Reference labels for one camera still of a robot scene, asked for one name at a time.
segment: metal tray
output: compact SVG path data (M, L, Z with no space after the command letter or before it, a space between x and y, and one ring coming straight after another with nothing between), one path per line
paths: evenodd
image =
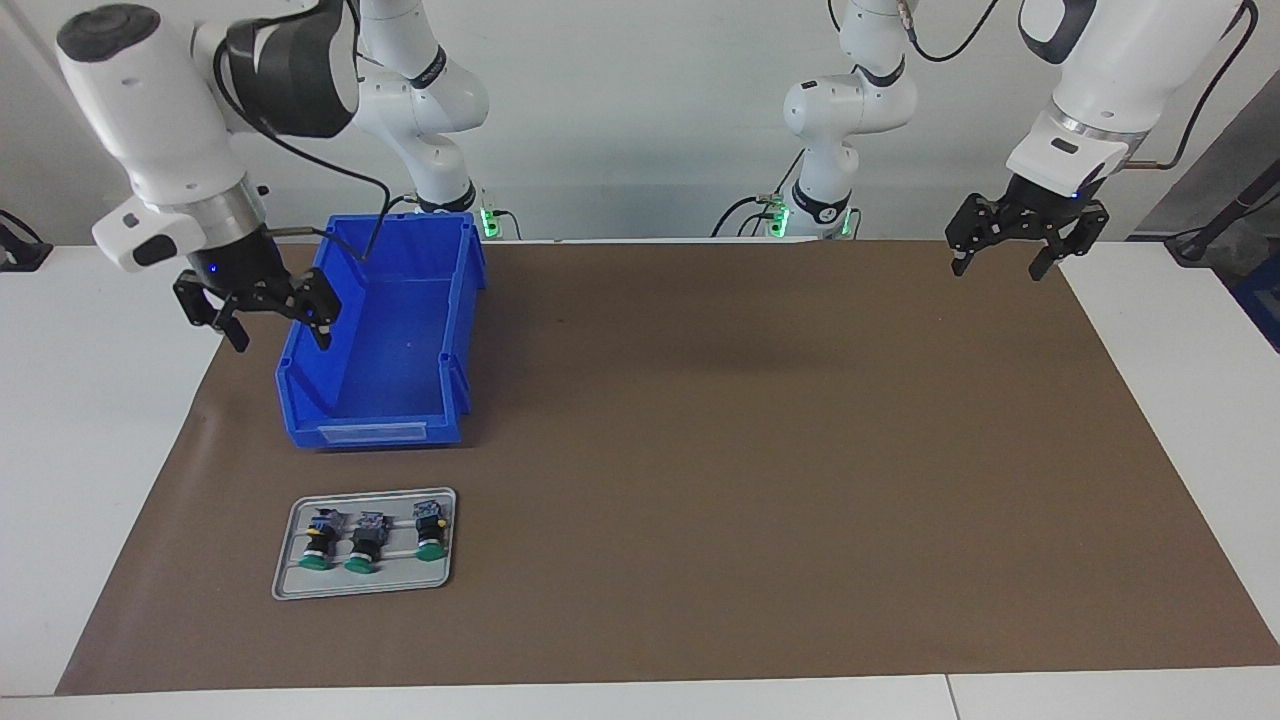
M443 560L424 562L415 557L417 530L413 527L413 505L425 500L440 503L449 527L444 532L445 555ZM344 594L367 594L410 589L438 588L449 579L453 564L453 527L457 518L458 496L451 488L416 489L401 492L372 492L364 495L329 495L303 497L289 511L288 529L280 544L280 559L275 568L271 596L275 600L306 600ZM307 570L298 565L307 547L307 525L323 509L333 509L347 515L342 539L337 542L333 568ZM360 514L383 512L394 523L390 538L383 546L378 571L360 575L342 568L351 553L353 519Z

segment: brown paper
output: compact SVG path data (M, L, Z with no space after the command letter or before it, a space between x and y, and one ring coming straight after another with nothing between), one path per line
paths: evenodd
M255 318L59 692L1280 662L1033 254L960 281L938 243L490 247L445 450L296 450ZM296 498L435 486L443 589L271 600Z

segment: blue plastic bin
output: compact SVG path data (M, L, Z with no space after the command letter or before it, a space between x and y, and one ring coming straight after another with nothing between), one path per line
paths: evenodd
M374 215L335 215L329 232L364 249ZM468 214L389 215L358 263L324 241L316 254L342 299L328 351L298 324L275 380L298 447L449 445L471 411L467 350L484 254Z

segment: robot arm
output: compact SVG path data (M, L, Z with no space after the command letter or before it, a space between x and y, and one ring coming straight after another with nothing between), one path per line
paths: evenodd
M845 219L859 163L850 136L900 128L915 114L897 0L850 0L840 46L856 63L851 74L803 82L787 94L787 127L805 141L800 177L786 195L791 234L829 236Z
M230 72L237 101L271 133L333 135L353 113L355 22L346 0L321 0L296 15L237 23L219 53L227 65L206 67ZM342 304L320 270L285 269L246 167L232 152L225 105L192 61L201 37L207 33L129 4L81 13L59 32L63 74L133 188L93 225L93 240L129 272L186 256L192 269L174 292L187 318L224 333L239 351L248 337L237 311L296 319L328 347Z
M475 183L462 150L443 133L484 123L484 86L435 40L421 0L361 0L360 13L374 67L360 85L356 124L404 161L424 211L471 210Z
M1088 252L1108 220L1094 195L1125 169L1242 4L1024 0L1023 40L1060 65L1062 79L1009 158L1014 178L1004 197L970 195L947 227L955 274L964 274L979 250L1010 238L1047 243L1032 264L1034 279L1064 258Z

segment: cable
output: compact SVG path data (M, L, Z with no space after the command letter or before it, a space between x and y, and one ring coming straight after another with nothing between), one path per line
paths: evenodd
M378 220L374 223L372 232L369 234L369 242L365 245L365 251L362 254L355 254L355 252L352 254L352 256L361 263L369 260L369 255L374 251L374 246L378 243L378 236L383 231L383 223L387 220L387 214L390 213L392 208L397 205L397 201L394 201L392 197L392 190L387 187L387 183L384 183L380 179L371 178L369 176L362 176L355 170L348 170L347 168L335 165L328 160L321 160L320 158L316 158L310 152L306 152L303 150L300 150L298 147L294 147L293 145L289 145L288 142L284 142L283 140L276 137L275 132L271 131L260 119L251 118L248 113L246 113L244 109L241 108L238 102L236 102L236 99L232 97L230 90L227 88L227 78L223 77L223 59L225 56L227 56L227 41L223 40L221 42L218 44L218 50L214 51L214 81L218 85L218 92L221 94L223 100L227 102L228 106L230 106L230 109L237 115L239 115L242 120L248 123L250 127L256 129L259 133L270 140L273 143L292 152L293 155L297 155L303 160L315 163L316 165L320 165L326 170L332 170L334 173L349 177L352 179L366 182L383 191L383 209L378 214Z
M511 218L511 222L515 223L515 225L516 225L516 240L518 240L518 241L524 241L525 240L525 233L520 232L520 218L517 218L515 213L512 213L511 210L494 210L493 211L493 217L494 218Z
M756 227L756 228L759 228L759 227L760 227L760 224L759 224L759 223L760 223L762 220L768 220L768 219L771 219L771 218L773 218L773 215L771 215L769 213L760 213L759 215L751 215L751 217L749 217L748 219L742 220L742 227L737 228L737 237L749 237L749 236L746 236L746 234L742 234L742 233L745 233L745 232L746 232L746 225L748 225L748 223L750 223L751 220L755 220L755 223L756 223L756 224L755 224L755 227ZM755 229L755 231L751 231L751 234L750 234L750 237L755 237L755 233L756 233L756 232L758 232L758 229Z
M987 5L987 12L982 14L982 18L978 20L978 24L973 26L973 32L970 32L969 37L966 37L965 41L960 44L960 47L956 47L954 51L941 56L931 55L928 51L920 47L920 38L916 37L915 35L915 19L911 15L910 6L908 6L908 4L902 0L899 0L897 6L899 10L902 13L902 24L906 28L906 37L908 40L911 41L911 47L915 47L915 51L920 55L920 58L924 58L931 63L947 63L950 60L955 60L961 53L969 49L969 45L973 44L973 40L978 37L979 32L982 32L983 26L987 24L987 19L991 18L991 13L996 10L996 5L998 4L1000 0L991 0L991 4Z
M1235 64L1235 59L1240 56L1240 53L1244 53L1244 47L1249 44L1249 40L1253 38L1253 32L1258 29L1258 15L1261 13L1258 12L1258 4L1254 3L1254 0L1244 0L1244 4L1240 5L1240 13L1249 14L1249 24L1244 29L1244 35L1240 36L1240 42L1235 46L1235 50L1231 50L1231 54L1226 56L1226 60L1222 63L1222 67L1219 68L1217 74L1213 76L1213 79L1210 81L1208 87L1204 88L1204 95L1201 95L1199 102L1196 104L1196 110L1192 111L1190 119L1187 120L1187 129L1183 131L1183 140L1181 142L1178 143L1178 152L1174 152L1174 159L1167 163L1158 163L1153 160L1135 160L1129 164L1132 165L1129 167L1129 169L1171 170L1176 168L1179 163L1183 161L1183 155L1187 152L1187 146L1188 143L1190 143L1192 135L1196 132L1196 123L1199 122L1201 113L1204 111L1204 106L1208 105L1210 97L1213 95L1213 91L1217 90L1217 83L1221 82L1222 78L1226 76L1228 70L1231 69L1231 65Z
M36 231L31 229L31 225L28 225L27 223L22 222L22 218L19 218L18 215L14 215L13 213L10 213L8 210L0 210L0 218L4 218L6 220L9 220L10 223L18 225L18 228L22 232L29 234L31 238L35 240L37 243L40 243L40 245L45 243L45 241L41 240L38 234L36 234Z
M764 205L764 202L760 202L760 200L758 197L754 197L754 196L748 196L748 197L744 197L744 199L739 200L737 202L735 202L733 205L731 205L728 210L724 210L724 214L721 215L719 222L716 223L716 229L712 231L710 236L712 237L718 237L721 228L724 227L724 223L728 222L730 217L732 217L733 213L737 213L739 209L745 208L745 206L750 205L751 202L755 202L756 205Z
M803 158L804 158L804 150L800 150L800 152L796 152L796 159L791 161L791 167L790 167L790 168L787 168L787 172L786 172L786 174L785 174L785 176L782 176L782 179L781 179L781 181L778 181L778 187L773 188L773 195L778 195L778 193L781 193L781 192L782 192L782 188L783 188L783 187L785 187L785 186L787 184L787 179L790 179L790 178L791 178L791 173L796 172L796 167L797 167L797 165L800 165L800 160L801 160ZM754 228L751 228L751 237L755 237L755 234L756 234L758 232L760 232L760 222L762 222L762 220L763 220L763 219L756 219L756 222L755 222L755 227L754 227Z
M1247 213L1244 213L1243 215L1240 215L1240 217L1239 217L1239 219L1238 219L1236 222L1240 222L1240 220L1243 220L1244 218L1248 218L1249 215L1256 215L1256 214L1258 214L1258 213L1261 213L1261 211L1266 210L1266 209L1267 209L1267 206L1270 206L1270 205L1271 205L1272 202L1275 202L1276 200L1280 200L1280 192L1276 192L1275 195L1272 195L1272 196L1271 196L1270 199L1267 199L1266 201L1263 201L1263 202L1260 202L1260 204L1254 205L1253 208L1249 208L1249 210L1248 210ZM1165 237L1164 237L1162 240L1164 240L1165 242L1167 242L1167 241L1170 241L1170 240L1178 240L1178 238L1180 238L1180 237L1187 237L1187 236L1189 236L1189 234L1196 234L1196 233L1198 233L1198 232L1202 232L1202 231L1204 231L1204 229L1207 229L1207 228L1208 228L1208 225L1201 225L1201 227L1198 227L1198 228L1190 228L1190 229L1185 229L1185 231L1181 231L1181 232L1176 232L1176 233L1174 233L1174 234L1166 234L1166 236L1165 236Z
M863 210L861 208L854 208L850 213L858 213L858 224L854 225L854 234L849 240L858 240L858 232L863 229Z
M1275 202L1276 200L1280 200L1280 192L1276 192L1275 195L1272 195L1271 199L1267 200L1266 202L1261 202L1258 205L1254 205L1252 209L1249 209L1248 213L1240 215L1240 219L1243 220L1244 218L1248 218L1249 215L1256 215L1256 214L1266 210L1267 206L1271 205L1272 202Z

